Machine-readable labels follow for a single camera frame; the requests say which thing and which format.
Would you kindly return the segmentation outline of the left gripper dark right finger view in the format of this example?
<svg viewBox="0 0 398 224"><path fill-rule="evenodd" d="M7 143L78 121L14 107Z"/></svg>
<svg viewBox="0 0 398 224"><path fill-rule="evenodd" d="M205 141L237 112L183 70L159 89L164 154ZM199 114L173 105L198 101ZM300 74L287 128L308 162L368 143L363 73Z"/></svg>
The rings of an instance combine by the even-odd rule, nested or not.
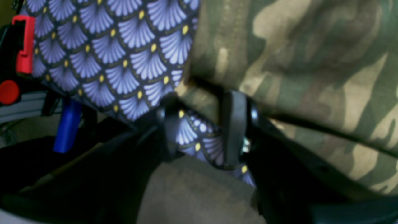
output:
<svg viewBox="0 0 398 224"><path fill-rule="evenodd" d="M397 197L384 197L290 140L238 91L221 100L225 165L244 162L268 224L395 224Z"/></svg>

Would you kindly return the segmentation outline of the left gripper dark left finger view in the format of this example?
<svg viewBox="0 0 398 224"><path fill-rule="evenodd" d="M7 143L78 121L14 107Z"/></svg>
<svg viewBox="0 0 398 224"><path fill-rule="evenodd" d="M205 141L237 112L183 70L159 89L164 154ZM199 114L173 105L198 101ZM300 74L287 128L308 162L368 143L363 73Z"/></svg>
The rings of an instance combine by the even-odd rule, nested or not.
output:
<svg viewBox="0 0 398 224"><path fill-rule="evenodd" d="M53 180L1 195L1 209L50 224L134 224L153 172L177 152L179 109L159 106Z"/></svg>

